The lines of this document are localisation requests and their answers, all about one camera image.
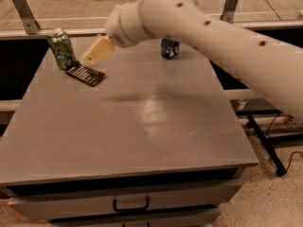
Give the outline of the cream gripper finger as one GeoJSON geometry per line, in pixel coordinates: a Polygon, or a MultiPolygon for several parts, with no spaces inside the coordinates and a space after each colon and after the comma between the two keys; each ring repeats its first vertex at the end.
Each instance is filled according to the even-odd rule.
{"type": "Polygon", "coordinates": [[[83,53],[80,60],[85,64],[93,65],[110,56],[114,51],[115,46],[108,36],[98,36],[83,53]]]}

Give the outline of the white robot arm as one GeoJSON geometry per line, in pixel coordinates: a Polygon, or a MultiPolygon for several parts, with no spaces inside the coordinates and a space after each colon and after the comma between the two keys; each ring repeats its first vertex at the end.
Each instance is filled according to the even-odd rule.
{"type": "Polygon", "coordinates": [[[84,52],[87,64],[153,39],[186,44],[263,96],[277,109],[303,121],[303,49],[212,18],[197,0],[136,0],[109,15],[106,35],[84,52]]]}

